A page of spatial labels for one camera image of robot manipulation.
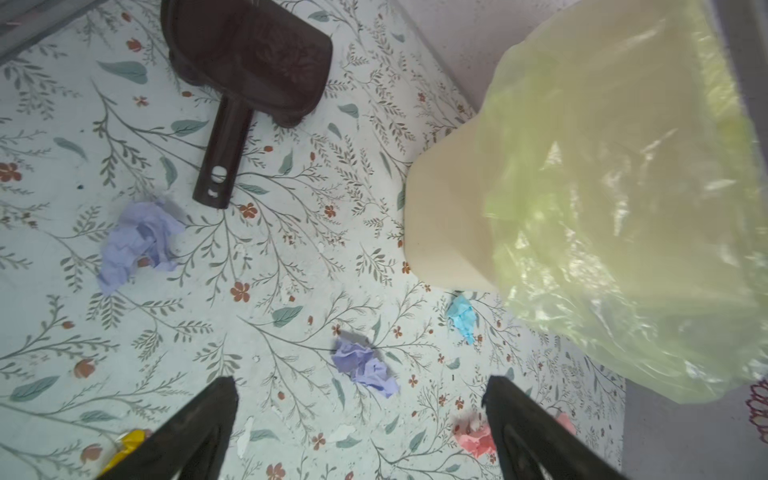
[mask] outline floral patterned surface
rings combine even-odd
[[[624,380],[568,341],[452,293],[402,253],[410,162],[472,112],[380,0],[283,6],[332,35],[325,98],[294,130],[257,114],[226,211],[194,203],[218,97],[169,69],[157,0],[110,0],[2,66],[0,458],[6,478],[93,478],[129,429],[155,429],[216,376],[240,408],[222,478],[500,478],[455,429],[506,374],[621,460]],[[100,246],[131,201],[187,225],[172,273],[99,293]],[[398,379],[384,399],[329,360],[367,336]]]

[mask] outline orange flower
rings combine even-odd
[[[312,443],[315,444],[315,450],[320,450],[320,446],[325,445],[326,440],[323,438],[322,433],[318,433],[317,437],[312,437]]]
[[[259,213],[253,204],[240,205],[240,212],[243,214],[243,218],[256,218],[256,214]]]
[[[240,283],[235,282],[235,286],[230,288],[230,293],[235,297],[235,301],[244,301],[245,303],[248,303],[248,300],[250,300],[250,293],[248,293],[248,289],[250,288],[250,285],[247,283]]]
[[[128,48],[131,51],[140,51],[141,50],[141,42],[138,41],[136,38],[132,38],[131,40],[126,41],[125,44],[128,45]]]
[[[83,449],[83,452],[80,454],[80,461],[86,463],[88,460],[98,460],[100,456],[101,445],[94,443]]]
[[[77,362],[74,365],[74,376],[79,379],[86,379],[91,376],[96,371],[96,367],[91,364],[93,361],[93,359],[83,359]]]
[[[17,164],[0,164],[0,182],[9,182],[16,180],[17,182],[22,179],[22,174],[17,172]]]
[[[286,471],[283,470],[283,464],[278,463],[274,467],[272,465],[266,467],[266,480],[283,480],[286,476]]]

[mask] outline purple crumpled paper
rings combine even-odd
[[[386,398],[400,390],[395,379],[387,375],[386,365],[366,346],[339,338],[331,359],[341,373],[352,377],[353,382],[376,389]]]
[[[166,272],[176,268],[170,259],[168,237],[184,231],[184,225],[168,214],[160,204],[139,202],[128,205],[109,233],[101,249],[101,271],[98,284],[104,295],[110,295],[136,272],[140,257]]]

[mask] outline red flower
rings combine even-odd
[[[88,460],[98,460],[101,456],[101,445],[94,443],[83,449],[80,454],[80,461],[86,463]]]
[[[315,444],[315,450],[320,450],[320,446],[325,445],[326,440],[323,438],[322,433],[318,433],[317,437],[312,437],[312,443]]]
[[[235,297],[235,301],[244,301],[245,303],[248,303],[248,300],[250,300],[250,293],[248,293],[248,289],[250,288],[250,285],[247,283],[241,283],[241,282],[235,282],[235,286],[230,288],[230,293]]]
[[[256,218],[256,214],[259,213],[253,204],[240,205],[240,212],[243,214],[243,218]]]
[[[283,470],[282,463],[278,463],[274,468],[272,465],[266,467],[266,480],[283,480],[284,476],[286,476],[286,471]]]
[[[17,164],[0,164],[0,182],[9,182],[16,180],[17,182],[22,179],[22,174],[17,172]]]
[[[131,51],[141,50],[141,42],[138,41],[136,38],[132,38],[131,40],[126,41],[125,44],[128,45],[128,49],[130,49]]]
[[[77,362],[72,370],[74,376],[79,379],[86,379],[91,376],[91,374],[96,371],[96,367],[91,364],[93,361],[93,359],[83,359]]]
[[[750,408],[750,423],[757,428],[760,440],[768,443],[768,380],[760,380],[750,390],[752,395],[745,402]]]

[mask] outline yellow-green plastic bag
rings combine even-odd
[[[698,0],[582,0],[509,50],[478,131],[510,310],[677,402],[766,373],[762,160]]]

